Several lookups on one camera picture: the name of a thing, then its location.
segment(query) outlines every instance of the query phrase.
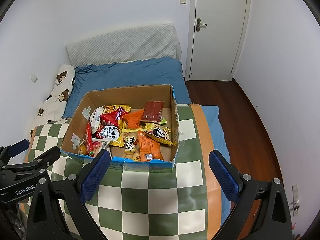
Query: bear print blanket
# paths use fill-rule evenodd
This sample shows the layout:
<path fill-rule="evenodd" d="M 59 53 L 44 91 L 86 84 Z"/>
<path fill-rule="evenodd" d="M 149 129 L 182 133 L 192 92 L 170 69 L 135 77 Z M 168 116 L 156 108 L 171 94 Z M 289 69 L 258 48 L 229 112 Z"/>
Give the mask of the bear print blanket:
<path fill-rule="evenodd" d="M 70 65 L 62 65 L 56 76 L 53 91 L 40 107 L 38 115 L 32 120 L 28 135 L 31 138 L 36 126 L 59 120 L 63 116 L 68 98 L 75 81 L 75 69 Z"/>

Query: quilted headboard cover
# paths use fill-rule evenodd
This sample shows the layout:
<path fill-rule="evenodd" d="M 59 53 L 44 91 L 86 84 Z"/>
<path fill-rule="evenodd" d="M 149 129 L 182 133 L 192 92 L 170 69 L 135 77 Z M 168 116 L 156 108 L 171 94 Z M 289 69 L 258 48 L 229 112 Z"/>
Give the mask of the quilted headboard cover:
<path fill-rule="evenodd" d="M 74 67 L 181 56 L 172 23 L 114 30 L 67 44 L 66 49 Z"/>

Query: baseboard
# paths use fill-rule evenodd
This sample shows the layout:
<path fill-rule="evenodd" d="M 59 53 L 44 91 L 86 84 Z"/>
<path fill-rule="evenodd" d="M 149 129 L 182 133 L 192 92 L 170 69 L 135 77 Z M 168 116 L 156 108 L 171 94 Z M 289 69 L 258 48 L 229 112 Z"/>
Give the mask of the baseboard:
<path fill-rule="evenodd" d="M 276 155 L 276 152 L 275 152 L 275 149 L 273 148 L 273 145 L 272 145 L 272 142 L 270 140 L 270 137 L 267 133 L 267 130 L 266 128 L 264 127 L 256 109 L 254 108 L 254 106 L 251 104 L 249 98 L 247 97 L 247 95 L 244 93 L 244 91 L 242 90 L 242 88 L 240 87 L 240 85 L 238 84 L 238 82 L 233 78 L 231 80 L 239 89 L 239 91 L 242 93 L 243 97 L 245 98 L 245 100 L 247 101 L 247 104 L 249 105 L 251 111 L 253 112 L 254 116 L 256 117 L 257 121 L 258 121 L 258 124 L 263 132 L 263 135 L 266 139 L 266 142 L 268 144 L 268 147 L 269 147 L 269 150 L 271 152 L 271 155 L 272 155 L 272 159 L 273 159 L 273 162 L 275 164 L 275 168 L 276 168 L 276 173 L 277 173 L 277 176 L 278 178 L 283 182 L 283 179 L 282 179 L 282 174 L 281 174 L 281 169 L 280 169 L 280 165 L 279 165 L 279 162 L 278 162 L 278 158 L 277 158 L 277 155 Z"/>

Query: door handle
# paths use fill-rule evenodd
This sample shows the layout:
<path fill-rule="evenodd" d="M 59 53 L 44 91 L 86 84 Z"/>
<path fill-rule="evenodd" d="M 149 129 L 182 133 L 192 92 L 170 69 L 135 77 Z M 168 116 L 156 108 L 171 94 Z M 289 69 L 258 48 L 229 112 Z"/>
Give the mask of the door handle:
<path fill-rule="evenodd" d="M 208 26 L 206 23 L 201 23 L 201 19 L 198 18 L 198 19 L 197 19 L 197 26 L 196 26 L 196 31 L 197 31 L 197 32 L 200 30 L 200 25 L 206 25 L 206 26 Z"/>

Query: door frame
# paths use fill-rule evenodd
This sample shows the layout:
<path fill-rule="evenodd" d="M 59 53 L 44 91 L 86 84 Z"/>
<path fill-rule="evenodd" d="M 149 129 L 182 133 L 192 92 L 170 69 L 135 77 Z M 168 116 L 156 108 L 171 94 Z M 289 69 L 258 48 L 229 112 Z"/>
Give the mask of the door frame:
<path fill-rule="evenodd" d="M 248 20 L 249 20 L 250 3 L 251 3 L 251 0 L 247 0 L 245 13 L 244 13 L 244 23 L 242 26 L 242 32 L 241 32 L 241 37 L 238 45 L 238 50 L 237 50 L 235 61 L 233 62 L 232 70 L 229 76 L 230 81 L 234 76 L 236 66 L 238 64 L 239 57 L 241 54 L 242 46 L 244 43 L 244 37 L 247 31 Z M 189 37 L 188 37 L 187 62 L 186 62 L 186 72 L 185 72 L 186 81 L 190 79 L 195 30 L 196 30 L 196 0 L 190 0 L 189 2 Z"/>

